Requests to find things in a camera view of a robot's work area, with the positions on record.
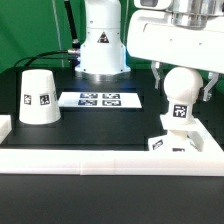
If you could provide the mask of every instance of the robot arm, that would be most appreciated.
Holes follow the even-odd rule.
[[[224,73],[224,1],[135,0],[135,6],[144,10],[130,22],[130,55],[153,62],[157,88],[162,63],[209,71],[211,81],[201,91],[208,101]]]

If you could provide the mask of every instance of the white paper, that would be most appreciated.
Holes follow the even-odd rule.
[[[59,107],[142,108],[137,93],[62,92]]]

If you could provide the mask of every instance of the white platform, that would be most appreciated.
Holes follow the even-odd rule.
[[[199,126],[189,137],[201,152],[1,149],[0,173],[224,176],[224,153]]]

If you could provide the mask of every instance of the white robot body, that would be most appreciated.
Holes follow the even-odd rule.
[[[162,11],[135,12],[128,34],[130,55],[223,73],[224,17],[211,17],[207,26],[198,30],[173,25],[172,16]]]
[[[121,5],[118,0],[85,0],[86,40],[81,46],[81,62],[76,71],[114,76],[130,71],[126,48],[120,40]]]

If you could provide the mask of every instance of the cable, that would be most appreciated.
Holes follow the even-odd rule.
[[[123,44],[124,45],[126,45],[126,30],[127,30],[128,12],[129,12],[129,5],[130,5],[129,3],[130,3],[130,0],[127,0],[125,20],[124,20],[124,34],[123,34]]]
[[[36,58],[41,58],[44,56],[55,55],[55,54],[67,54],[67,53],[68,53],[67,50],[50,51],[50,52],[42,53],[31,58],[24,66],[29,67],[29,65],[32,64],[36,60]]]
[[[55,24],[56,24],[56,29],[57,29],[57,36],[58,36],[58,45],[59,49],[62,50],[62,42],[61,42],[61,32],[60,32],[60,27],[59,27],[59,22],[58,22],[58,14],[57,14],[57,8],[56,8],[56,3],[55,0],[52,0],[52,6],[53,6],[53,11],[54,11],[54,19],[55,19]]]
[[[34,60],[37,60],[37,59],[50,59],[50,60],[69,60],[69,58],[53,58],[53,57],[26,57],[26,58],[22,58],[22,59],[20,59],[19,61],[17,61],[14,65],[13,65],[13,67],[17,67],[17,65],[20,63],[20,62],[22,62],[22,61],[25,61],[25,60],[28,60],[28,59],[34,59]]]
[[[79,43],[77,32],[76,32],[70,0],[64,0],[64,4],[65,4],[65,9],[67,12],[68,22],[69,22],[71,36],[72,36],[72,47],[80,48],[80,43]]]

